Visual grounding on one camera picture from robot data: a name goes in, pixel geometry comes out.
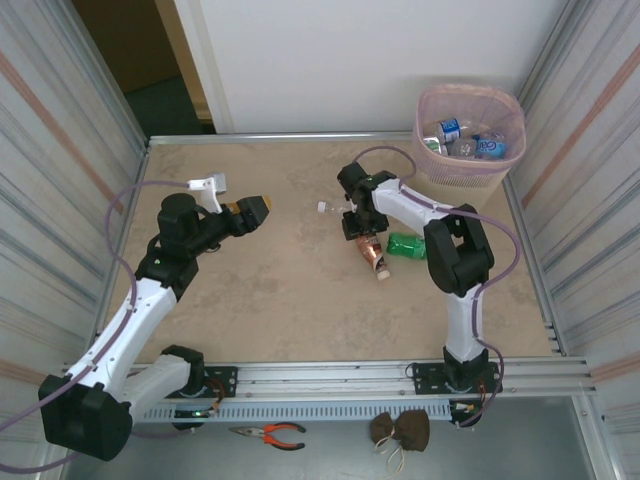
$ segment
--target pink trash can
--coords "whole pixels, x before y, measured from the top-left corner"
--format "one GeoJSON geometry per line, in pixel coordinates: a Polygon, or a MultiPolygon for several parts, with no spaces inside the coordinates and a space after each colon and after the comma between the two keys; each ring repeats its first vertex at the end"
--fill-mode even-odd
{"type": "Polygon", "coordinates": [[[421,193],[450,205],[482,207],[502,179],[524,155],[524,113],[516,98],[493,87],[438,85],[424,91],[418,101],[413,127],[412,155],[418,167],[408,182],[421,193]],[[503,159],[448,157],[434,152],[423,138],[427,127],[457,118],[479,126],[479,132],[499,131],[507,150],[503,159]]]}

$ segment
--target blue label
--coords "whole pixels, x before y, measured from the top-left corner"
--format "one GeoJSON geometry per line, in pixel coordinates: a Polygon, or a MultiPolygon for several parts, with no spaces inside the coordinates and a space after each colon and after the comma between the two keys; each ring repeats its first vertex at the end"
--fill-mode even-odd
{"type": "Polygon", "coordinates": [[[476,156],[491,155],[495,158],[504,158],[504,154],[507,151],[507,146],[502,142],[496,142],[495,140],[478,140],[478,147],[476,148],[476,156]]]}
{"type": "Polygon", "coordinates": [[[440,122],[440,127],[442,128],[445,142],[450,142],[460,137],[460,125],[455,118],[440,122]]]}

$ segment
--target small bottle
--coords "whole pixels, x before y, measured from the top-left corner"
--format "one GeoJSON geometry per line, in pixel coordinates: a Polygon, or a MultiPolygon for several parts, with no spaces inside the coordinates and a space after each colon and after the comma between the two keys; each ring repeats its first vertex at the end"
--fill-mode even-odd
{"type": "Polygon", "coordinates": [[[473,138],[457,138],[451,147],[452,157],[474,157],[477,143],[473,138]]]}
{"type": "Polygon", "coordinates": [[[318,213],[339,213],[353,212],[353,204],[346,200],[338,200],[337,202],[318,202],[318,213]]]}
{"type": "Polygon", "coordinates": [[[436,122],[426,128],[426,132],[435,134],[440,145],[453,142],[456,138],[470,137],[474,133],[478,133],[479,130],[480,126],[475,122],[458,120],[457,118],[436,122]]]}
{"type": "Polygon", "coordinates": [[[422,141],[427,146],[427,148],[429,148],[433,152],[438,153],[440,155],[448,155],[447,147],[445,146],[444,143],[440,143],[440,141],[438,140],[438,137],[436,137],[435,135],[428,135],[424,137],[422,141]]]}
{"type": "Polygon", "coordinates": [[[478,136],[475,156],[482,160],[500,160],[504,158],[507,144],[500,132],[489,131],[478,136]]]}
{"type": "Polygon", "coordinates": [[[406,233],[391,232],[387,243],[387,253],[407,258],[427,258],[427,246],[424,238],[406,233]]]}
{"type": "Polygon", "coordinates": [[[375,233],[359,235],[356,237],[356,245],[365,260],[369,262],[369,265],[373,268],[378,280],[386,280],[391,276],[389,268],[387,267],[387,262],[382,256],[380,240],[378,240],[378,236],[375,233]]]}

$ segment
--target white wall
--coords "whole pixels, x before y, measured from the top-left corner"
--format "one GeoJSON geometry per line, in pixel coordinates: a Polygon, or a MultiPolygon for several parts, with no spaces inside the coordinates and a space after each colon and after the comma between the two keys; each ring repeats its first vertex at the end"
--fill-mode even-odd
{"type": "Polygon", "coordinates": [[[219,132],[408,130],[428,85],[522,86],[565,0],[176,0],[219,132]]]}

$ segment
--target orange-handled pliers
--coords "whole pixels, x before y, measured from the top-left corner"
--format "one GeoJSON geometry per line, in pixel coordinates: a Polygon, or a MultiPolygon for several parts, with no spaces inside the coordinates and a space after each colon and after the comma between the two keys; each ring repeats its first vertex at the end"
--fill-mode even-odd
{"type": "Polygon", "coordinates": [[[259,437],[262,438],[264,443],[267,445],[273,445],[280,450],[285,450],[288,452],[293,452],[295,450],[300,450],[304,448],[304,443],[283,443],[275,438],[273,438],[270,433],[273,433],[277,430],[297,430],[300,433],[305,433],[307,431],[306,428],[298,425],[297,423],[291,422],[282,422],[276,423],[275,425],[265,425],[264,427],[234,427],[230,428],[234,433],[239,433],[240,435],[244,435],[246,437],[259,437]]]}

